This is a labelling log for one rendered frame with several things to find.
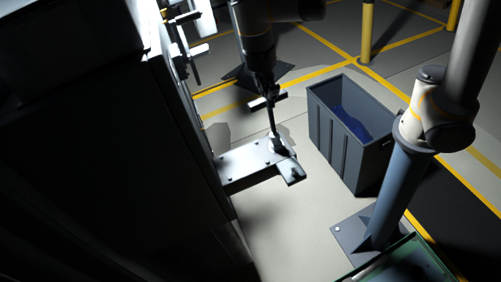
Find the green tray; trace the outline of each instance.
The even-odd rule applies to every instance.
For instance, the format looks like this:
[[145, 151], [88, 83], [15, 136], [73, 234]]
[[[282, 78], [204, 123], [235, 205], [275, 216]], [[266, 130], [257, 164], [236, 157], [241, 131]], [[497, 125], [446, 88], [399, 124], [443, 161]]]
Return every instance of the green tray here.
[[414, 281], [458, 282], [417, 232], [334, 282]]

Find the black floor mat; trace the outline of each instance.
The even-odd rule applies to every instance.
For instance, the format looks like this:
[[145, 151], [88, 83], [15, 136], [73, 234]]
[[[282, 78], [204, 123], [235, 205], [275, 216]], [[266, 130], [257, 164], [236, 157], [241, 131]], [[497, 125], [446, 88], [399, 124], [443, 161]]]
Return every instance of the black floor mat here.
[[469, 282], [501, 281], [501, 219], [438, 160], [409, 211]]

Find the gray plastic bin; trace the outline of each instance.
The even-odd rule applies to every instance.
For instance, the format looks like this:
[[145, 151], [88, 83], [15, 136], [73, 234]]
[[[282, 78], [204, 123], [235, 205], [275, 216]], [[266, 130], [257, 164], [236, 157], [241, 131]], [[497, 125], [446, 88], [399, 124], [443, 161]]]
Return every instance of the gray plastic bin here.
[[[396, 116], [344, 74], [306, 90], [310, 139], [346, 186], [357, 196], [381, 182], [395, 143], [391, 128]], [[363, 144], [331, 111], [337, 105], [362, 122], [373, 141]]]

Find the blue material in bin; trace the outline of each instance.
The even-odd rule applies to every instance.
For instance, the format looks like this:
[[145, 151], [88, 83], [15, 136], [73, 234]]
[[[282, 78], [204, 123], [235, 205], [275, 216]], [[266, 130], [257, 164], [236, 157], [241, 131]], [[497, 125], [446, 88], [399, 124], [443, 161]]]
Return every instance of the blue material in bin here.
[[343, 108], [342, 105], [337, 105], [330, 109], [348, 128], [352, 131], [355, 136], [362, 142], [362, 144], [367, 144], [374, 140], [371, 134], [367, 131], [362, 122], [351, 117]]

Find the concrete floor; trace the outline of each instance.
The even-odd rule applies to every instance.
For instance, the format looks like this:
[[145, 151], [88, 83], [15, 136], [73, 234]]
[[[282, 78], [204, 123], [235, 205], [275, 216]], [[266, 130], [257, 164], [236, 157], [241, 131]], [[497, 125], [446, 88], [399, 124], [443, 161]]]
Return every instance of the concrete floor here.
[[[351, 57], [360, 55], [362, 0], [343, 0], [327, 6], [327, 17], [303, 25], [334, 44]], [[411, 9], [422, 15], [403, 9]], [[228, 31], [229, 14], [218, 12], [220, 32]], [[411, 0], [376, 0], [373, 50], [391, 45], [447, 22], [448, 9], [438, 10]], [[297, 153], [308, 174], [305, 181], [288, 188], [278, 176], [231, 197], [243, 234], [253, 254], [262, 281], [334, 281], [353, 269], [329, 228], [374, 202], [375, 198], [355, 198], [308, 137], [306, 90], [309, 85], [344, 73], [361, 85], [393, 113], [408, 105], [366, 71], [353, 64], [333, 67], [345, 57], [328, 48], [293, 24], [273, 24], [277, 56], [296, 67], [278, 83], [284, 84], [310, 73], [318, 76], [287, 87], [289, 98], [277, 103], [275, 118]], [[407, 42], [374, 57], [368, 67], [374, 74], [411, 96], [415, 75], [425, 64], [448, 63], [454, 33], [438, 31]], [[192, 92], [221, 82], [221, 77], [240, 63], [234, 33], [208, 41], [211, 54], [196, 60], [203, 85], [192, 78]], [[320, 74], [331, 67], [334, 70]], [[480, 112], [475, 120], [475, 147], [488, 161], [481, 163], [468, 151], [441, 154], [468, 183], [495, 208], [501, 210], [501, 51], [479, 96]], [[219, 155], [267, 134], [269, 124], [264, 110], [251, 114], [243, 104], [252, 93], [235, 85], [199, 99], [196, 105], [207, 135]], [[412, 226], [404, 218], [405, 225]]]

